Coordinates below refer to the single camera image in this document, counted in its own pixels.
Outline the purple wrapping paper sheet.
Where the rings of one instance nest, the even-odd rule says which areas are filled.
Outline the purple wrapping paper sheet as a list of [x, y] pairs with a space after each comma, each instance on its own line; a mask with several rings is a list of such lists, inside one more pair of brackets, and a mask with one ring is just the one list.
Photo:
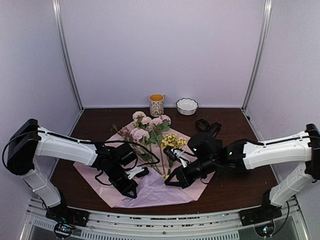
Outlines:
[[99, 174], [96, 168], [75, 162], [73, 166], [86, 180], [96, 194], [111, 208], [145, 208], [167, 205], [186, 204], [197, 201], [206, 184], [197, 179], [191, 186], [182, 189], [176, 186], [165, 185], [165, 178], [153, 168], [149, 168], [149, 174], [135, 178], [137, 182], [137, 198], [123, 196], [112, 185], [102, 185], [95, 180]]

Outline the fake flower bunch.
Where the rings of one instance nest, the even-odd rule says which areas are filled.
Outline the fake flower bunch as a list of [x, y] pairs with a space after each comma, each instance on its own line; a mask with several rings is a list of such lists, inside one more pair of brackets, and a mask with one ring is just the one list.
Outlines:
[[165, 179], [167, 179], [171, 174], [171, 168], [173, 167], [175, 160], [171, 160], [168, 156], [166, 157], [167, 163], [168, 163], [168, 168], [166, 171], [165, 161], [164, 161], [164, 149], [166, 147], [170, 147], [174, 151], [175, 149], [181, 150], [186, 145], [187, 145], [187, 139], [183, 137], [178, 137], [176, 133], [168, 133], [161, 140], [160, 158], [161, 158], [161, 164], [162, 164], [162, 170], [163, 170], [163, 177]]

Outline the dusty pink rose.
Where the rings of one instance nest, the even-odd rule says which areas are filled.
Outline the dusty pink rose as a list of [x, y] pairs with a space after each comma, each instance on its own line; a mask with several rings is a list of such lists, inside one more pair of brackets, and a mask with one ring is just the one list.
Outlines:
[[137, 144], [141, 143], [141, 139], [136, 134], [139, 128], [135, 127], [133, 123], [130, 123], [129, 125], [122, 128], [118, 128], [116, 124], [112, 124], [111, 130], [115, 131], [115, 135], [118, 136], [120, 140]]

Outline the pink carnation stem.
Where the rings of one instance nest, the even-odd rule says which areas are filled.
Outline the pink carnation stem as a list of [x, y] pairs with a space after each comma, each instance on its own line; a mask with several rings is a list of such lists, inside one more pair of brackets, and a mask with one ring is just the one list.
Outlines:
[[144, 144], [148, 147], [151, 145], [161, 146], [161, 141], [164, 138], [163, 132], [167, 132], [171, 125], [171, 118], [167, 115], [160, 115], [152, 118], [149, 127], [149, 138], [144, 138], [140, 141], [140, 144]]

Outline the black printed ribbon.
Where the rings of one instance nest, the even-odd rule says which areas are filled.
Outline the black printed ribbon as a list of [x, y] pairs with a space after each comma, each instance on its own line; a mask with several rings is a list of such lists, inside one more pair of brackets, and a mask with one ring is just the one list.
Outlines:
[[220, 132], [222, 125], [219, 122], [209, 123], [205, 119], [198, 119], [195, 121], [196, 129], [201, 133], [210, 133], [214, 138]]

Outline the pale pink rose stem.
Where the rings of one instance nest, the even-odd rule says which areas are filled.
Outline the pale pink rose stem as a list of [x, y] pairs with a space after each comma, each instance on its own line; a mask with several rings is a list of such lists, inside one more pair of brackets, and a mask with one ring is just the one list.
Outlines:
[[145, 138], [148, 139], [150, 137], [149, 131], [152, 118], [142, 111], [136, 111], [132, 115], [132, 119], [134, 128], [131, 130], [130, 134], [133, 140], [139, 142]]

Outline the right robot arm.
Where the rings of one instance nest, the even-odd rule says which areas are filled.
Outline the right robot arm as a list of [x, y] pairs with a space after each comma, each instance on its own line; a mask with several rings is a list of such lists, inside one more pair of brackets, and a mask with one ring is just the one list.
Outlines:
[[239, 173], [266, 165], [298, 162], [296, 169], [277, 186], [266, 191], [256, 210], [259, 220], [268, 220], [285, 202], [307, 184], [320, 179], [320, 131], [315, 124], [288, 136], [267, 141], [240, 139], [223, 146], [216, 139], [217, 122], [191, 137], [187, 146], [196, 160], [182, 163], [165, 180], [167, 186], [185, 189], [210, 173]]

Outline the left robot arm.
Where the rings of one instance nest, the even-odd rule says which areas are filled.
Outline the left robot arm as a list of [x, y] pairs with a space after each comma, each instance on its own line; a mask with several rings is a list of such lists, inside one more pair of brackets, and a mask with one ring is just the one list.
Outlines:
[[143, 169], [124, 168], [137, 160], [129, 143], [121, 141], [118, 147], [114, 147], [104, 142], [61, 135], [39, 126], [36, 119], [30, 118], [3, 148], [2, 163], [9, 172], [21, 177], [61, 222], [69, 221], [72, 211], [67, 207], [63, 193], [39, 170], [35, 158], [41, 156], [95, 168], [107, 175], [111, 186], [121, 195], [132, 199], [138, 196], [133, 171]]

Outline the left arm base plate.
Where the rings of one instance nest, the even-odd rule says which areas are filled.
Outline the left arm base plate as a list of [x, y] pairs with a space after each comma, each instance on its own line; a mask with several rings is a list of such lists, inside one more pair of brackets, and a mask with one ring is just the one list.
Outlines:
[[89, 214], [88, 211], [68, 207], [66, 213], [63, 214], [55, 214], [52, 211], [47, 210], [45, 217], [54, 220], [57, 223], [70, 225], [72, 227], [86, 227], [89, 220]]

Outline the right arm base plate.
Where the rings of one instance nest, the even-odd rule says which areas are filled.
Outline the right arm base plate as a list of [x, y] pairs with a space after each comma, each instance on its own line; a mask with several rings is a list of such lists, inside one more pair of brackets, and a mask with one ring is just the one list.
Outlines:
[[255, 225], [267, 221], [272, 221], [282, 216], [282, 209], [273, 206], [259, 206], [239, 212], [242, 226]]

